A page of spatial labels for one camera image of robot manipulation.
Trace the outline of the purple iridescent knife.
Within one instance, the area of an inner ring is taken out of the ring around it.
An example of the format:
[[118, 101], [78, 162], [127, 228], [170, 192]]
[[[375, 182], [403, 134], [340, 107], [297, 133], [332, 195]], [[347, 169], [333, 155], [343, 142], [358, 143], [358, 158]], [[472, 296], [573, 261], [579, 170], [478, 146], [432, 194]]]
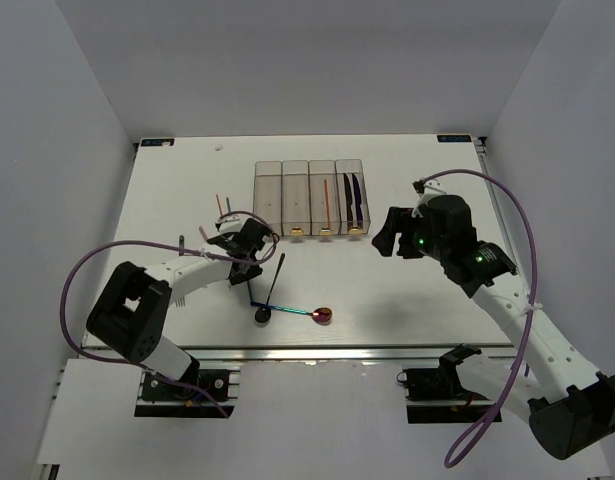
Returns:
[[352, 174], [352, 185], [353, 185], [353, 193], [354, 193], [354, 206], [356, 213], [356, 221], [361, 223], [364, 221], [363, 211], [362, 211], [362, 193], [360, 188], [360, 183], [356, 174]]

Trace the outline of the orange chopstick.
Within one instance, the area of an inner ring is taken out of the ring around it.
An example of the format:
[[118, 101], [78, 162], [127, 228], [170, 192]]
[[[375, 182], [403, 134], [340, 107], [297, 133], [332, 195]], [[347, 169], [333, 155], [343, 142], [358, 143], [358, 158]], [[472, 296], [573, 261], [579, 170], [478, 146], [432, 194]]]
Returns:
[[223, 207], [222, 207], [220, 196], [218, 194], [216, 194], [215, 195], [215, 199], [216, 199], [216, 203], [217, 203], [217, 207], [218, 207], [219, 216], [222, 217], [224, 215], [224, 212], [223, 212]]
[[327, 218], [326, 230], [331, 230], [331, 207], [330, 207], [329, 186], [328, 186], [327, 179], [323, 179], [323, 190], [324, 190], [326, 218]]

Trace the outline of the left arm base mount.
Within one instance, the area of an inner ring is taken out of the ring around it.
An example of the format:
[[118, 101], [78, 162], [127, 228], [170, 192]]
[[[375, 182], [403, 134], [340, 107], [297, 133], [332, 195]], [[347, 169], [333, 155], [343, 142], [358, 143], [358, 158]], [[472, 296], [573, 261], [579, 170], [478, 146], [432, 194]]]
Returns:
[[240, 373], [229, 369], [201, 369], [195, 388], [164, 382], [145, 373], [138, 388], [137, 418], [227, 419], [239, 395]]

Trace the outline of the iridescent rainbow spoon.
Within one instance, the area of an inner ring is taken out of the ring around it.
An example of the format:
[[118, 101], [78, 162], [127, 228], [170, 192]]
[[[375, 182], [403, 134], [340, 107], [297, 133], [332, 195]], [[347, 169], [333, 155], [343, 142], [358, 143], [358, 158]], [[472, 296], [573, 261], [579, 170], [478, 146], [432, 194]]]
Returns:
[[319, 307], [313, 311], [301, 310], [297, 308], [284, 307], [266, 304], [262, 302], [252, 301], [250, 303], [252, 307], [256, 308], [254, 314], [254, 320], [258, 324], [266, 324], [271, 319], [273, 312], [282, 312], [295, 315], [302, 315], [311, 318], [317, 324], [327, 324], [333, 317], [333, 312], [328, 307]]

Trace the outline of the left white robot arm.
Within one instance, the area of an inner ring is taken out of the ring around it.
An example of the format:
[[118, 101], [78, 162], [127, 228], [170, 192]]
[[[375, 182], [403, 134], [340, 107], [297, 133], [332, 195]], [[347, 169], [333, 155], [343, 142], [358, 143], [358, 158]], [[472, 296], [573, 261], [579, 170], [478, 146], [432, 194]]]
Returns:
[[119, 264], [102, 289], [86, 322], [88, 333], [130, 364], [164, 377], [175, 398], [186, 399], [198, 387], [199, 362], [163, 336], [169, 307], [214, 283], [239, 285], [262, 274], [256, 255], [277, 236], [257, 218], [241, 223], [222, 219], [218, 234], [196, 253], [140, 267]]

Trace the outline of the black knife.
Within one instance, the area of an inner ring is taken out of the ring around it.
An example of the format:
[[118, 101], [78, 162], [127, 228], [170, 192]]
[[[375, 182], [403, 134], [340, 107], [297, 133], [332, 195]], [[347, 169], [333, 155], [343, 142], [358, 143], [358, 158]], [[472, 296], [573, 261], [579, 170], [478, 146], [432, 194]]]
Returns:
[[344, 192], [345, 192], [345, 203], [346, 203], [346, 214], [347, 214], [347, 221], [348, 222], [352, 222], [354, 220], [353, 218], [353, 193], [352, 193], [352, 188], [351, 188], [351, 183], [347, 177], [346, 174], [344, 174], [342, 176], [343, 178], [343, 185], [344, 185]]

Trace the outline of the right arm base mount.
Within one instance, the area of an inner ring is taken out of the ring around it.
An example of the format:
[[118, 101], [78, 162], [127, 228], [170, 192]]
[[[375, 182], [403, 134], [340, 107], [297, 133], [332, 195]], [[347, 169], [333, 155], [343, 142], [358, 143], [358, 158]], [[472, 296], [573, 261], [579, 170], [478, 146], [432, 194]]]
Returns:
[[467, 390], [460, 383], [457, 367], [482, 351], [459, 345], [439, 358], [434, 368], [405, 368], [396, 382], [405, 391], [407, 421], [412, 425], [472, 424], [487, 413], [493, 402]]

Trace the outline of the black spoon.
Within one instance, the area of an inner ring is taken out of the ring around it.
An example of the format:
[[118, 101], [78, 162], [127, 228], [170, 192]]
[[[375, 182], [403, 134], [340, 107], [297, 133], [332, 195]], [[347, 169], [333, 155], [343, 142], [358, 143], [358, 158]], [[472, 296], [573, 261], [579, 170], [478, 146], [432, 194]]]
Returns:
[[275, 288], [276, 283], [277, 283], [277, 279], [278, 279], [279, 273], [280, 273], [280, 271], [281, 271], [281, 269], [283, 267], [283, 264], [285, 262], [285, 259], [286, 259], [286, 254], [285, 253], [281, 253], [280, 257], [279, 257], [279, 260], [278, 260], [278, 264], [277, 264], [275, 273], [274, 273], [272, 284], [271, 284], [271, 286], [269, 288], [269, 291], [268, 291], [268, 295], [267, 295], [266, 301], [261, 306], [258, 306], [257, 310], [255, 312], [254, 320], [255, 320], [256, 324], [259, 325], [259, 326], [266, 325], [270, 321], [270, 319], [271, 319], [272, 308], [270, 306], [270, 301], [271, 301], [271, 297], [273, 295], [274, 288]]

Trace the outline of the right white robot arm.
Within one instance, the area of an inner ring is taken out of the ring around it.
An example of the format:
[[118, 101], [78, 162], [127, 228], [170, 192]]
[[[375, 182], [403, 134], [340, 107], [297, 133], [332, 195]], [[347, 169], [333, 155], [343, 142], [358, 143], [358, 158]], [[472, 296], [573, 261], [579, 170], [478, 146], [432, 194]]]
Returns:
[[510, 368], [462, 344], [440, 357], [432, 375], [406, 371], [403, 384], [412, 395], [459, 399], [473, 393], [492, 400], [459, 444], [471, 450], [501, 409], [526, 422], [558, 460], [615, 432], [615, 374], [601, 373], [566, 339], [501, 247], [478, 239], [462, 197], [423, 193], [413, 208], [391, 207], [372, 245], [383, 257], [437, 261], [517, 350]]

